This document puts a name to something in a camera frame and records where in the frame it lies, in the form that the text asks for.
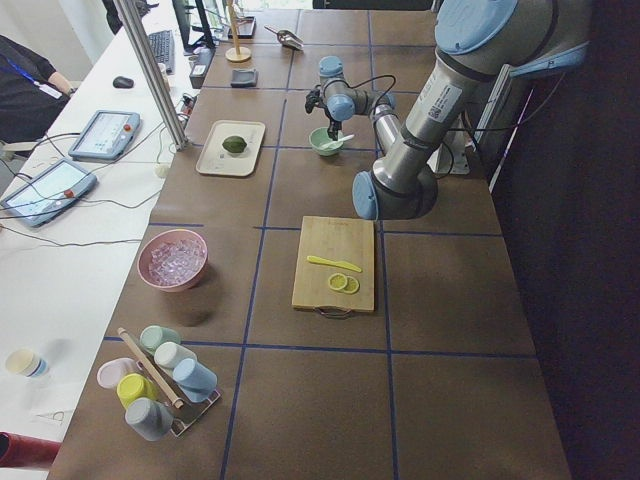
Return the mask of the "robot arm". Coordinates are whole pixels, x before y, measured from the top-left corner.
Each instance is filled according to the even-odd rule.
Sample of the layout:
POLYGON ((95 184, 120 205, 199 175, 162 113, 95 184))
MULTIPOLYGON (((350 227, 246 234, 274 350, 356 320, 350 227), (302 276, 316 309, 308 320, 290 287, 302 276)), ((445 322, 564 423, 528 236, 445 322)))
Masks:
POLYGON ((479 85, 502 67, 517 76, 566 72, 586 56, 593 10, 590 1, 447 1, 435 22, 435 66, 406 120, 385 93, 349 85, 342 61, 319 63, 319 84, 305 109, 324 111, 327 133, 338 139, 344 121, 371 119, 383 150, 353 181, 357 215, 367 220, 419 218, 434 206, 438 185, 428 165, 479 85))

